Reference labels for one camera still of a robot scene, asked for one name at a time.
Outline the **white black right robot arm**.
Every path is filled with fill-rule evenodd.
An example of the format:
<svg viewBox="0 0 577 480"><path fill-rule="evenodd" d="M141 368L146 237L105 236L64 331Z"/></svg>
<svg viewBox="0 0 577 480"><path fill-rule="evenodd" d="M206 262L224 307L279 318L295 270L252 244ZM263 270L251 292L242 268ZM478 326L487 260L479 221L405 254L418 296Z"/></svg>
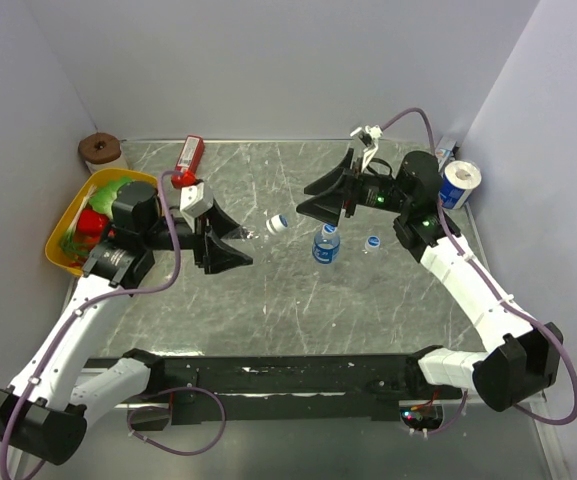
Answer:
<svg viewBox="0 0 577 480"><path fill-rule="evenodd" d="M352 150L327 174L307 185L298 213L338 225L365 206L395 214L400 245L451 294L484 347L481 352L431 346L410 357L405 386L414 397L429 397L439 386L473 389L486 405L502 412L550 387L557 378L562 340L548 323L531 325L525 312L483 268L457 225L438 210L442 179L438 162L424 151L404 156L396 174L360 172Z"/></svg>

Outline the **blue label Pocari bottle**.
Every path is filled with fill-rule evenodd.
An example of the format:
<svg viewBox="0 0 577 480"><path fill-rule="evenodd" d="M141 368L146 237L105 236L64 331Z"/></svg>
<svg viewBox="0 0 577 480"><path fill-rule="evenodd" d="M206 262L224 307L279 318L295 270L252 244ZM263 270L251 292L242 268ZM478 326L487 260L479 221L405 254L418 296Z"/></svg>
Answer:
<svg viewBox="0 0 577 480"><path fill-rule="evenodd" d="M336 260L340 245L341 238L337 227L331 224L323 224L314 236L312 256L316 262L329 265Z"/></svg>

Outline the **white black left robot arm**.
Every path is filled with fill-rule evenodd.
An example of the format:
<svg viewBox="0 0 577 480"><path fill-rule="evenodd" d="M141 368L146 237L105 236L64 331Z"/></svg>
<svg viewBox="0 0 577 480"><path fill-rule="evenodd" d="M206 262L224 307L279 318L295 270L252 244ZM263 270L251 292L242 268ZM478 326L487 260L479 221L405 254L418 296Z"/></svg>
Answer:
<svg viewBox="0 0 577 480"><path fill-rule="evenodd" d="M119 308L145 294L140 284L157 251L179 260L192 251L205 274L252 264L252 258L223 242L239 229L203 181L182 189L180 217L172 216L163 193L144 181L118 189L111 221L83 267L73 297L32 360L0 388L0 461L14 447L61 465L82 443L87 429L123 401L159 399L166 389L163 358L134 349L83 384L77 382L98 340Z"/></svg>

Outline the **white clear bottle cap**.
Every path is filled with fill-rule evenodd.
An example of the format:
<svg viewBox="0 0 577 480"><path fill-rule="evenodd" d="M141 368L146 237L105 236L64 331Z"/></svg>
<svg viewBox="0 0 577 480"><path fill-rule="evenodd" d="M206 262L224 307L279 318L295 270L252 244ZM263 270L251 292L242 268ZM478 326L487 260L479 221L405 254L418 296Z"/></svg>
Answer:
<svg viewBox="0 0 577 480"><path fill-rule="evenodd" d="M278 235L289 227L286 217L282 214L277 214L269 218L265 225L271 235Z"/></svg>

